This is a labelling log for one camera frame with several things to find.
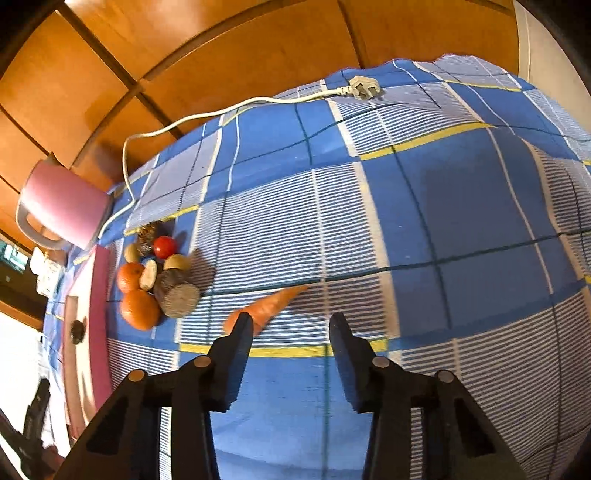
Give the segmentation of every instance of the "tablecloth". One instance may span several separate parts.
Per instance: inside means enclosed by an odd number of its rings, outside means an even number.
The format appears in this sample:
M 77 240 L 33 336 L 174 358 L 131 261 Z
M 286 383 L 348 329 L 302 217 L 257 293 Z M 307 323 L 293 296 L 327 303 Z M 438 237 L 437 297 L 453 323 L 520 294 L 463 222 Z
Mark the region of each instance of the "tablecloth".
M 234 309 L 309 284 L 255 338 L 230 411 L 212 414 L 222 478 L 361 477 L 371 418 L 345 400 L 327 348 L 334 312 L 405 369 L 454 371 L 528 477 L 558 478 L 591 424 L 591 137 L 533 85 L 476 57 L 343 69 L 278 97 L 358 74 L 379 82 L 380 97 L 241 108 L 131 176 L 139 202 L 99 241 L 111 252 L 113 387 L 134 368 L 178 368 L 207 352 Z M 122 320 L 112 283 L 135 229 L 157 219 L 193 252 L 203 297 L 140 332 Z M 64 291 L 84 258 L 70 255 L 47 307 L 56 372 Z M 166 479 L 168 410 L 162 428 Z M 413 439 L 421 478 L 419 411 Z

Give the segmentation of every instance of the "carrot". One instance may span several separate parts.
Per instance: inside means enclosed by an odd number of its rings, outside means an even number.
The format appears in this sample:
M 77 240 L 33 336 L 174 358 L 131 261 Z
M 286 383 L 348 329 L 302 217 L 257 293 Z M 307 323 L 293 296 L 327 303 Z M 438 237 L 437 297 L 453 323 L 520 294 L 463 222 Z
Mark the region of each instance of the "carrot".
M 303 291 L 308 290 L 308 285 L 299 285 L 297 287 L 282 288 L 271 295 L 267 295 L 261 299 L 255 300 L 248 307 L 235 310 L 230 314 L 223 324 L 223 331 L 229 335 L 238 315 L 242 312 L 247 312 L 252 317 L 254 323 L 254 335 L 261 333 L 261 330 L 269 323 L 275 315 L 288 306 L 294 298 L 296 298 Z

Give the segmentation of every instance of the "pink kettle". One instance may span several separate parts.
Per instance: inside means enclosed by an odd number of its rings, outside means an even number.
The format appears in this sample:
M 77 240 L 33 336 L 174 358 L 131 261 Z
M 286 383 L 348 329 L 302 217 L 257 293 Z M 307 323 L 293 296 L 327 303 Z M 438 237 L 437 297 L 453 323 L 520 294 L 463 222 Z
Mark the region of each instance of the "pink kettle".
M 60 250 L 68 242 L 92 247 L 112 209 L 112 197 L 60 164 L 53 153 L 40 160 L 29 175 L 17 205 L 17 225 L 40 247 Z M 61 237 L 51 240 L 27 220 L 33 215 Z

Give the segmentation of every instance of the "tomato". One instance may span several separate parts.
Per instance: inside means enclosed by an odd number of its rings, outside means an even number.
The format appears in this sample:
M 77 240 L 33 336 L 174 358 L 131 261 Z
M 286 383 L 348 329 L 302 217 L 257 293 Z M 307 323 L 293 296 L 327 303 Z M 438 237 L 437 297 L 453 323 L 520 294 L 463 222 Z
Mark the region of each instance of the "tomato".
M 154 253 L 156 257 L 166 260 L 171 255 L 177 252 L 177 243 L 171 236 L 159 236 L 154 240 Z

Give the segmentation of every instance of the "kettle handle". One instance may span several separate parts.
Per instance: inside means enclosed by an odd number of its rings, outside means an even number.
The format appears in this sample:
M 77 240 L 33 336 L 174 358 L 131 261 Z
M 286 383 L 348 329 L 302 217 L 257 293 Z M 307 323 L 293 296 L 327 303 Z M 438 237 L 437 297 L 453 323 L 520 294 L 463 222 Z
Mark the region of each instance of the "kettle handle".
M 68 245 L 68 242 L 66 242 L 63 238 L 60 238 L 59 240 L 51 240 L 37 232 L 37 230 L 35 230 L 27 220 L 28 215 L 29 211 L 21 203 L 18 203 L 15 215 L 17 225 L 21 229 L 21 232 L 29 237 L 30 240 L 35 242 L 40 247 L 47 248 L 48 250 L 62 250 Z

